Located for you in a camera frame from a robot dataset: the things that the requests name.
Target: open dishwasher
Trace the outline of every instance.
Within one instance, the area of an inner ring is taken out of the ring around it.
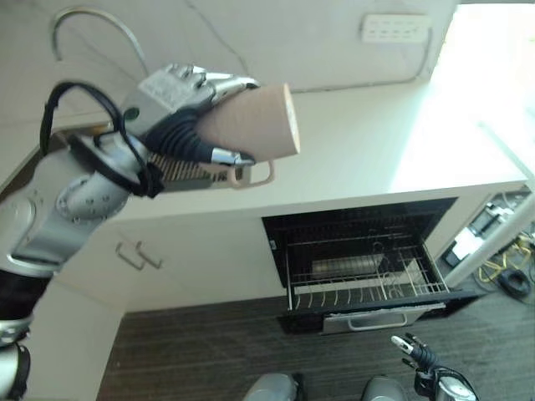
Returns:
[[[476,299],[452,291],[425,239],[455,199],[264,217],[288,310],[286,332],[360,332],[445,316]]]

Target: wall plate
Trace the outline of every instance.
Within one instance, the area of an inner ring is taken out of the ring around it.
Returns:
[[[422,43],[427,40],[431,18],[420,14],[368,14],[362,23],[365,43]]]

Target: kitchen counter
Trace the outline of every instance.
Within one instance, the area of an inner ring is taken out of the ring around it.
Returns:
[[[294,95],[301,154],[276,161],[276,180],[250,190],[134,198],[114,221],[174,216],[272,216],[459,195],[526,177],[432,84]],[[266,169],[253,168],[252,179]]]

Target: floor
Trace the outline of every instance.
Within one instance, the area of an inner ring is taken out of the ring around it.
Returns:
[[[270,298],[125,316],[99,393],[106,400],[235,401],[263,373],[302,372],[311,400],[357,400],[376,374],[398,378],[409,398],[413,373],[390,344],[399,329],[288,336]],[[410,331],[463,372],[481,400],[535,397],[535,307],[500,292]]]

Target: tan cup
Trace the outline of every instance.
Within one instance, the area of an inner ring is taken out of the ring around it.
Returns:
[[[287,84],[246,90],[224,101],[205,115],[197,132],[206,142],[250,154],[258,162],[267,161],[267,179],[243,184],[235,167],[202,165],[210,172],[227,170],[228,183],[237,189],[265,185],[275,179],[273,161],[296,155],[301,150],[292,95]]]

